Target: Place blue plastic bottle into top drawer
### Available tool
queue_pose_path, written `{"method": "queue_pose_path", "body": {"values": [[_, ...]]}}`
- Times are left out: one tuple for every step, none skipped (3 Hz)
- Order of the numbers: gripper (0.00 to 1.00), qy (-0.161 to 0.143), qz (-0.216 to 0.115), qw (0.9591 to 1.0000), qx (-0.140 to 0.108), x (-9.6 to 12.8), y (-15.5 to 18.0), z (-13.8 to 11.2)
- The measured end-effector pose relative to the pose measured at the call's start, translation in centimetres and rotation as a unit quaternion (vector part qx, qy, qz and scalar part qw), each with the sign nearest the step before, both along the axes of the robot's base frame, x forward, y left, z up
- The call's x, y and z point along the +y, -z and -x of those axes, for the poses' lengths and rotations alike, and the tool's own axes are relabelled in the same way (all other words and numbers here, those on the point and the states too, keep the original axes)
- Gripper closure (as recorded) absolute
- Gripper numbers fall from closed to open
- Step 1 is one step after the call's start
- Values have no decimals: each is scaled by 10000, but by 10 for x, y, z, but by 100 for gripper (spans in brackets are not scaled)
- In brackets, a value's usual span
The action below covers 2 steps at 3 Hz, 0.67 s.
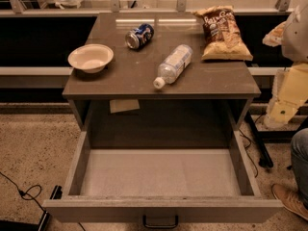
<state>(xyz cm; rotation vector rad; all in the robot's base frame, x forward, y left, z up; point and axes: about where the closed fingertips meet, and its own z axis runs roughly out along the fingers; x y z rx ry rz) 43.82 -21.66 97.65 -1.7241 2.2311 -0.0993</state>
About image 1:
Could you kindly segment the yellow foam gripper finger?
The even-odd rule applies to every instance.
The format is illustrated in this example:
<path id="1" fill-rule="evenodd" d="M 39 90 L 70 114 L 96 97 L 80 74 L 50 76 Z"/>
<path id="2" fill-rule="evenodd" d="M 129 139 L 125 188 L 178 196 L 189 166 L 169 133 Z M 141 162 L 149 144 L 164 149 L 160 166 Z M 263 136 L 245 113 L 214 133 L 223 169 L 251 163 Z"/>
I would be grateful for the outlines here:
<path id="1" fill-rule="evenodd" d="M 295 63 L 287 70 L 278 69 L 271 93 L 264 124 L 268 128 L 280 128 L 308 100 L 308 64 Z"/>
<path id="2" fill-rule="evenodd" d="M 279 25 L 273 28 L 268 34 L 264 36 L 262 43 L 270 47 L 279 46 L 282 42 L 285 24 L 286 22 L 281 22 Z"/>

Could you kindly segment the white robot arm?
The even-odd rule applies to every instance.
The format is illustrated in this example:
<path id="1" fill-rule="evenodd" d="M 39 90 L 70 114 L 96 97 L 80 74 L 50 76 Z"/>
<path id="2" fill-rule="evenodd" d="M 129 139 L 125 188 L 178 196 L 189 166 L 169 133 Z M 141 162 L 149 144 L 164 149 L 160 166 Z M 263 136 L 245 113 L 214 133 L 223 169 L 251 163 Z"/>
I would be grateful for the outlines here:
<path id="1" fill-rule="evenodd" d="M 285 22 L 266 34 L 263 44 L 281 46 L 282 55 L 293 62 L 289 70 L 277 70 L 264 118 L 267 127 L 279 128 L 308 100 L 308 0 L 301 0 Z"/>

